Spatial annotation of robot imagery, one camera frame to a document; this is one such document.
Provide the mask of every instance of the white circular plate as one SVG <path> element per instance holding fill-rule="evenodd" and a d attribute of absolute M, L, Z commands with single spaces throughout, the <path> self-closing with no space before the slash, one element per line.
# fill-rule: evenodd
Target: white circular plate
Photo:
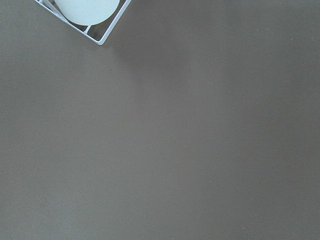
<path fill-rule="evenodd" d="M 103 22 L 117 9 L 120 0 L 54 0 L 71 22 L 90 26 Z"/>

